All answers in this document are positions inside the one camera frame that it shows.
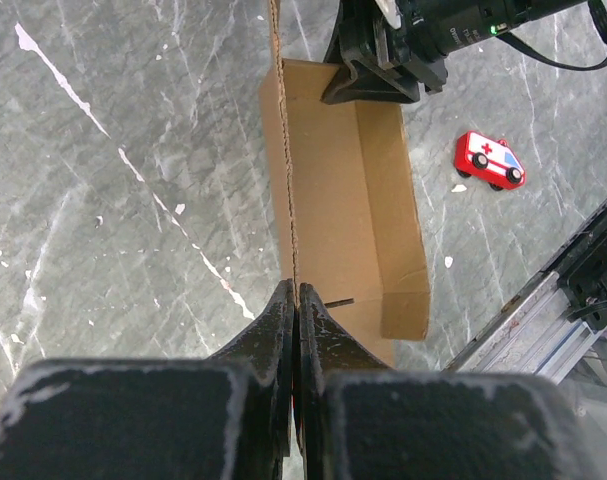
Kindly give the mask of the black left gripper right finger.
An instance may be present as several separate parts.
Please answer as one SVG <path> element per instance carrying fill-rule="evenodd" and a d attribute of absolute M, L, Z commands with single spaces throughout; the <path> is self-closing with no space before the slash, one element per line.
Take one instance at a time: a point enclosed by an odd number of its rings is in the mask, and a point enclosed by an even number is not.
<path fill-rule="evenodd" d="M 594 479 L 558 388 L 388 367 L 300 287 L 297 433 L 309 479 Z"/>

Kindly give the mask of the cardboard box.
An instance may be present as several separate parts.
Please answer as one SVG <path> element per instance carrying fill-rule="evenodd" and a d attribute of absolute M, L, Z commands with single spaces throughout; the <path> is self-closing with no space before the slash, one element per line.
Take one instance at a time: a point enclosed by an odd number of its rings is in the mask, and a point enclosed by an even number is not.
<path fill-rule="evenodd" d="M 271 67 L 259 91 L 284 278 L 385 364 L 428 332 L 430 284 L 399 105 L 329 105 L 334 65 L 287 59 L 268 5 Z"/>

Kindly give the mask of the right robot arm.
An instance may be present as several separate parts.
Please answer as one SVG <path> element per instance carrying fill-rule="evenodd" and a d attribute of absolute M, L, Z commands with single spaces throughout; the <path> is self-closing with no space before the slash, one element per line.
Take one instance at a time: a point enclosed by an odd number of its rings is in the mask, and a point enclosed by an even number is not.
<path fill-rule="evenodd" d="M 413 104 L 443 90 L 447 56 L 490 38 L 552 67 L 559 62 L 516 37 L 519 26 L 574 7 L 572 1 L 342 1 L 324 57 L 338 71 L 322 100 Z"/>

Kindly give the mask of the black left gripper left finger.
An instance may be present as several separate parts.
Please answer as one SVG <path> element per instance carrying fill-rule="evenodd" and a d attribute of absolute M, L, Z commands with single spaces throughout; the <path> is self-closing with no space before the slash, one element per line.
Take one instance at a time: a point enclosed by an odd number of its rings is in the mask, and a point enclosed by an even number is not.
<path fill-rule="evenodd" d="M 278 479 L 290 453 L 294 286 L 204 359 L 61 358 L 0 404 L 0 479 Z"/>

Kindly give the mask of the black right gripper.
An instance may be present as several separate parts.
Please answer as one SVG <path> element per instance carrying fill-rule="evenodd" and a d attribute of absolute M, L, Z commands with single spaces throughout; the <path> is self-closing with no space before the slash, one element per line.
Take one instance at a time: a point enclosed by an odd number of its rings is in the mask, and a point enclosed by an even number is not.
<path fill-rule="evenodd" d="M 390 24 L 375 1 L 342 1 L 332 32 L 336 66 L 321 100 L 338 105 L 363 100 L 396 104 L 419 101 L 419 94 L 443 90 L 447 53 L 440 44 L 446 1 L 391 1 L 399 27 Z"/>

